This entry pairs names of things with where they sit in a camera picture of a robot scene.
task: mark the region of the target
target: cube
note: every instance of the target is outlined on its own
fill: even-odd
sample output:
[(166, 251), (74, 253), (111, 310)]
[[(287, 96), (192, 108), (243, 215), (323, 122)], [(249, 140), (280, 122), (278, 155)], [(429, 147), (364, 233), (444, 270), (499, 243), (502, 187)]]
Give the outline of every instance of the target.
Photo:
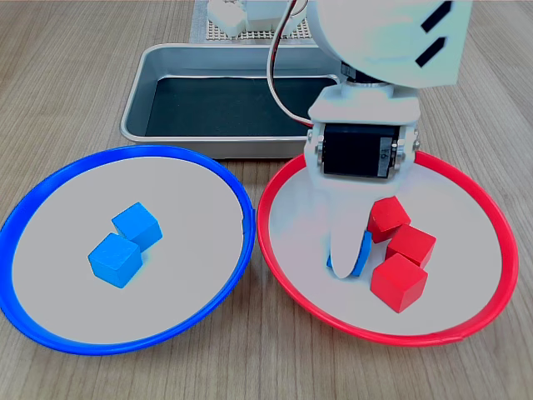
[(109, 233), (88, 258), (97, 278), (121, 289), (142, 266), (138, 245), (116, 233)]
[(402, 255), (394, 254), (372, 273), (371, 291), (401, 313), (421, 297), (426, 281), (426, 271)]
[(420, 268), (431, 258), (436, 238), (410, 225), (402, 225), (386, 248), (385, 258), (401, 254)]
[[(366, 265), (366, 261), (368, 261), (368, 258), (370, 257), (371, 250), (372, 250), (372, 234), (366, 231), (363, 235), (363, 241), (361, 243), (361, 248), (359, 249), (359, 256), (357, 257), (356, 265), (353, 269), (353, 272), (351, 273), (353, 277), (361, 276), (361, 273), (363, 272), (363, 268)], [(329, 268), (333, 268), (333, 264), (331, 264), (331, 256), (327, 259), (326, 265)]]
[(383, 198), (374, 203), (368, 221), (374, 243), (385, 242), (394, 236), (401, 225), (410, 224), (406, 210), (395, 197)]
[(159, 223), (139, 202), (118, 214), (112, 222), (120, 235), (138, 245), (141, 253), (162, 238)]

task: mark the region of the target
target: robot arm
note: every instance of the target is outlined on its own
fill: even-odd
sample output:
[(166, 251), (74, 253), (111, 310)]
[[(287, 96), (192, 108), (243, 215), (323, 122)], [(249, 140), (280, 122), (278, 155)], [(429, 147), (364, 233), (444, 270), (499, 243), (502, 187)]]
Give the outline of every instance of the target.
[[(289, 1), (289, 16), (295, 1)], [(316, 190), (330, 198), (331, 264), (348, 277), (371, 207), (394, 196), (419, 146), (418, 89), (455, 84), (471, 1), (310, 0), (309, 27), (316, 44), (342, 63), (341, 83), (325, 88), (309, 110), (294, 116), (279, 102), (271, 46), (271, 92), (293, 119), (310, 127), (306, 169)]]

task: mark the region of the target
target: white object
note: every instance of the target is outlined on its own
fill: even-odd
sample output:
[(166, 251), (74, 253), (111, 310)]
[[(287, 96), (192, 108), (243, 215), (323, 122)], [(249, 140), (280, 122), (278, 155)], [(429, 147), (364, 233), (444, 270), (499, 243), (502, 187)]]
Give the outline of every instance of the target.
[[(415, 160), (413, 145), (420, 117), (417, 90), (344, 82), (324, 89), (309, 115), (313, 129), (304, 147), (306, 170), (314, 188), (329, 198), (331, 263), (338, 278), (347, 278), (356, 265), (372, 205), (396, 194)], [(325, 175), (316, 149), (327, 123), (401, 126), (405, 159), (400, 170), (386, 181)]]
[(210, 0), (207, 17), (230, 38), (239, 36), (246, 29), (247, 15), (237, 2)]
[(461, 187), (418, 164), (397, 196), (412, 225), (436, 237), (424, 292), (404, 312), (396, 313), (370, 290), (388, 242), (373, 245), (360, 277), (341, 280), (326, 267), (330, 208), (305, 169), (281, 187), (270, 211), (271, 246), (286, 278), (325, 313), (376, 333), (424, 335), (474, 317), (501, 278), (501, 248), (491, 221)]
[[(295, 12), (301, 10), (306, 0), (298, 0)], [(241, 33), (270, 32), (280, 24), (287, 0), (209, 0), (207, 15), (230, 38)], [(306, 7), (287, 22), (283, 35), (288, 35), (306, 18)]]
[[(332, 57), (383, 82), (409, 88), (457, 81), (472, 1), (426, 32), (422, 24), (443, 3), (428, 0), (310, 0), (307, 20), (316, 44)], [(416, 60), (439, 38), (446, 45), (420, 67)]]
[[(330, 198), (329, 250), (338, 278), (353, 271), (373, 203), (394, 196), (408, 176), (420, 116), (414, 89), (456, 83), (470, 13), (471, 1), (311, 0), (308, 5), (318, 46), (354, 72), (384, 82), (327, 87), (309, 111), (313, 128), (304, 154), (312, 184)], [(328, 123), (401, 127), (400, 171), (385, 182), (325, 176), (317, 149)]]
[[(118, 289), (93, 275), (87, 256), (114, 232), (111, 219), (137, 201), (163, 238)], [(82, 343), (131, 342), (208, 304), (233, 274), (242, 245), (241, 205), (214, 172), (137, 157), (89, 170), (54, 192), (24, 230), (12, 280), (26, 313), (49, 332)]]

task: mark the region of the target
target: wooden table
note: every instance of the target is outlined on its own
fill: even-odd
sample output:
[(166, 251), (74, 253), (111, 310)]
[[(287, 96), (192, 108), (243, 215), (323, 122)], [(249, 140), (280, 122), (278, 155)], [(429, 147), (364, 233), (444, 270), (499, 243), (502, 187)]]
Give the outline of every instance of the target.
[[(192, 2), (0, 2), (0, 218), (67, 163), (128, 142), (118, 131), (143, 50), (186, 43)], [(422, 93), (422, 150), (470, 174), (516, 233), (509, 307), (457, 345), (349, 337), (297, 306), (257, 247), (234, 293), (154, 348), (74, 357), (0, 317), (0, 398), (533, 398), (533, 3), (478, 2), (456, 87)], [(230, 162), (257, 205), (278, 162)]]

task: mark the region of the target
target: tray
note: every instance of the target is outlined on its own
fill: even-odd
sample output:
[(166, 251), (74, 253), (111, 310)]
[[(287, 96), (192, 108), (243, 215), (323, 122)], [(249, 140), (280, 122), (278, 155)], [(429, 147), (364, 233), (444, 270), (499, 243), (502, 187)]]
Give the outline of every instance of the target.
[[(267, 91), (267, 45), (164, 44), (140, 61), (122, 117), (134, 143), (171, 144), (210, 158), (293, 158), (307, 130)], [(295, 113), (338, 82), (341, 64), (316, 45), (281, 46), (276, 88)]]

